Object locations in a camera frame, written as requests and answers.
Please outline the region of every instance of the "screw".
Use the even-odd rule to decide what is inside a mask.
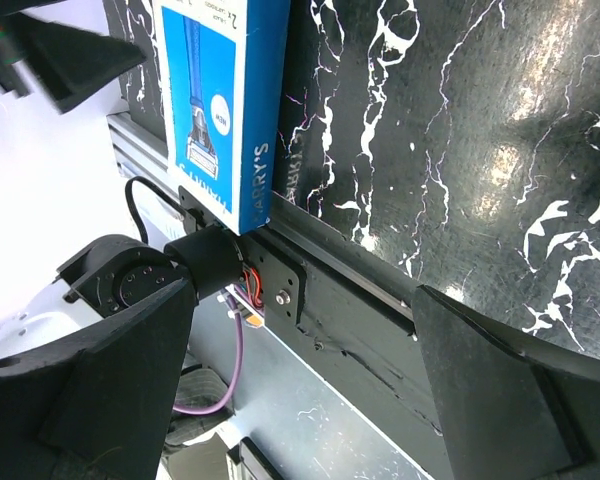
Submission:
[[[288,305],[291,303],[291,296],[289,295],[289,292],[286,290],[280,290],[276,294],[276,302],[278,302],[278,305]]]

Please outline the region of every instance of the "black marble table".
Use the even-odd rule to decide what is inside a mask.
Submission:
[[[151,56],[121,79],[164,138]],[[600,0],[294,0],[275,189],[418,281],[600,358]]]

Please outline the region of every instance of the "razor head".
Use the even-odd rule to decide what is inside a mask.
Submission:
[[[187,159],[214,180],[218,179],[218,157],[213,150],[196,142],[193,135],[187,140]]]

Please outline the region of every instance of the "black cable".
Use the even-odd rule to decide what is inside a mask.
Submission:
[[[180,215],[187,215],[187,211],[180,206],[178,202],[176,202],[173,198],[171,198],[167,193],[164,192],[160,187],[158,187],[151,180],[144,177],[133,177],[130,179],[124,187],[124,196],[127,199],[127,207],[129,208],[129,213],[131,214],[131,218],[135,222],[138,227],[138,231],[140,232],[140,240],[143,243],[149,243],[149,234],[147,233],[147,228],[144,226],[144,222],[142,221],[142,217],[140,216],[140,212],[138,212],[138,207],[136,206],[136,201],[133,198],[133,183],[138,182],[143,184],[145,187],[149,188],[153,193],[155,193],[161,200],[163,200],[167,205],[173,208]]]

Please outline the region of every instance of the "white wall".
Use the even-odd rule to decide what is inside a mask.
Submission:
[[[99,0],[67,0],[35,14],[107,32]],[[136,236],[105,119],[122,106],[117,81],[65,115],[28,72],[26,81],[29,97],[0,94],[0,319],[93,239]]]

